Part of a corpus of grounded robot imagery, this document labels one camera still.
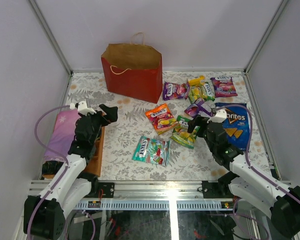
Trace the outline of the purple candy bag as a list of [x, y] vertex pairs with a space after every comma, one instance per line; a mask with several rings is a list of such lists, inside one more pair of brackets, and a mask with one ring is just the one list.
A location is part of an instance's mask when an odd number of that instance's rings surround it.
[[164, 101], [174, 99], [187, 99], [190, 86], [188, 83], [165, 82], [163, 85], [162, 99]]
[[215, 108], [215, 104], [211, 100], [203, 100], [201, 98], [198, 98], [194, 103], [192, 103], [190, 106], [188, 106], [184, 112], [194, 118], [197, 115], [200, 115], [202, 117], [212, 117], [213, 111], [212, 109]]
[[210, 80], [216, 98], [236, 97], [238, 95], [232, 77], [212, 77]]

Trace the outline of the yellow green candy bag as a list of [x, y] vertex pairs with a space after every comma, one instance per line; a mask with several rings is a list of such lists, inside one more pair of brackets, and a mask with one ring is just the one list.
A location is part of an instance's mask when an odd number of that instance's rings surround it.
[[197, 132], [200, 127], [196, 126], [192, 133], [188, 133], [188, 123], [190, 119], [182, 115], [178, 115], [176, 120], [178, 121], [178, 126], [173, 129], [170, 138], [186, 148], [194, 149]]

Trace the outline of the blue silver chips bag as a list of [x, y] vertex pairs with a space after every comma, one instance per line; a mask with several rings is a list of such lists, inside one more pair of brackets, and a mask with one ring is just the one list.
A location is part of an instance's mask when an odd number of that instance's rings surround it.
[[226, 107], [225, 111], [227, 119], [223, 122], [222, 126], [227, 133], [227, 139], [229, 143], [245, 151], [250, 136], [247, 110], [238, 106], [230, 106]]

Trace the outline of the orange candy bag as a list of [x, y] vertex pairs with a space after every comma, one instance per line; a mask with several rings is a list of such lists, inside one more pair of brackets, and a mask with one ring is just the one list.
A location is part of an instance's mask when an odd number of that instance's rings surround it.
[[146, 111], [145, 116], [158, 135], [174, 129], [179, 124], [166, 103]]

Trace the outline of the yellow snack bag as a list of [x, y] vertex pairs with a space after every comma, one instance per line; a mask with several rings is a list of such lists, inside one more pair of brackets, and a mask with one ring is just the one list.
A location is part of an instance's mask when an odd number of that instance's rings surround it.
[[188, 79], [187, 83], [189, 86], [203, 86], [205, 84], [205, 76], [201, 75], [197, 78], [193, 78], [193, 79]]

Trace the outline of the red paper bag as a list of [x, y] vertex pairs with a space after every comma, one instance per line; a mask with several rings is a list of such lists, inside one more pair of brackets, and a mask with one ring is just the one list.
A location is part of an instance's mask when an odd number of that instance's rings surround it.
[[144, 43], [110, 43], [101, 55], [107, 90], [156, 104], [163, 91], [162, 54]]

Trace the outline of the teal candy bag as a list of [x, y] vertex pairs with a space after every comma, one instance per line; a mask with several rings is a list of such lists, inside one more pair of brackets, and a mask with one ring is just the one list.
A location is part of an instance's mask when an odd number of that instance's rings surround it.
[[134, 154], [133, 161], [167, 167], [170, 155], [170, 141], [141, 136]]

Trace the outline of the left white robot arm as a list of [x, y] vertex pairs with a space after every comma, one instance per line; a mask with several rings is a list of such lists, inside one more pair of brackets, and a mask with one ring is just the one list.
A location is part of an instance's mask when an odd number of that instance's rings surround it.
[[84, 100], [68, 107], [75, 109], [79, 118], [67, 155], [60, 155], [63, 164], [38, 195], [29, 195], [24, 202], [23, 232], [29, 240], [34, 236], [57, 240], [81, 199], [102, 196], [98, 177], [85, 168], [96, 152], [96, 140], [102, 129], [118, 120], [118, 107], [100, 104], [96, 111]]

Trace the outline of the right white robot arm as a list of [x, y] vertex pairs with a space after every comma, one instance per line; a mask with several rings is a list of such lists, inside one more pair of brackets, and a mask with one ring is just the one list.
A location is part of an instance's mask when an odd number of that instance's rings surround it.
[[188, 133], [198, 127], [214, 160], [228, 170], [226, 180], [218, 184], [223, 197], [244, 199], [268, 218], [274, 228], [291, 239], [300, 232], [300, 186], [290, 187], [249, 162], [248, 155], [228, 142], [221, 120], [197, 115], [188, 123]]

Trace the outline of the purple pink cloth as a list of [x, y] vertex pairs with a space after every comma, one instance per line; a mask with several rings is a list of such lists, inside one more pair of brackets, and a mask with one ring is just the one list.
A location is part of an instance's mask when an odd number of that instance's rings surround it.
[[75, 109], [59, 112], [47, 146], [66, 157], [74, 139], [76, 121], [79, 118], [78, 111]]

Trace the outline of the wooden tray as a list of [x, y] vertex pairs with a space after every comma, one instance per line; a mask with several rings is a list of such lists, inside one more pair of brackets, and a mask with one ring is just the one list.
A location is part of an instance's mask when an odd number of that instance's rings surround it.
[[[95, 141], [95, 152], [90, 162], [85, 168], [85, 172], [101, 176], [102, 153], [104, 145], [105, 129], [102, 128], [98, 138]], [[46, 179], [52, 179], [63, 164], [63, 159], [57, 154], [46, 150], [44, 154], [44, 163], [42, 165], [41, 174]]]

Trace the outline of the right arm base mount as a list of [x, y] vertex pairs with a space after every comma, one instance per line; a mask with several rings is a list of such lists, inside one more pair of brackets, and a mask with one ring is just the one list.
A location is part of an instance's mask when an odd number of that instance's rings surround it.
[[202, 181], [203, 197], [205, 199], [232, 199], [234, 195], [230, 191], [229, 184], [237, 177], [238, 175], [228, 172], [217, 181]]

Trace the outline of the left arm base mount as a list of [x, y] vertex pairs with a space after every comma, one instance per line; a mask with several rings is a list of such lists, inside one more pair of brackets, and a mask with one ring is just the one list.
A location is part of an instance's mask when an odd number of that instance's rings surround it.
[[85, 198], [106, 198], [110, 199], [114, 197], [115, 183], [114, 182], [99, 182], [97, 187], [93, 187], [91, 192], [85, 196]]

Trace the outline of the aluminium front rail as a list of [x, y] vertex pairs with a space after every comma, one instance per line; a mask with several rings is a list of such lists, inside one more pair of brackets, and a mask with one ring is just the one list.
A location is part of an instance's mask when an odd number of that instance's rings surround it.
[[120, 201], [177, 201], [204, 200], [199, 181], [110, 180], [114, 183], [114, 200]]

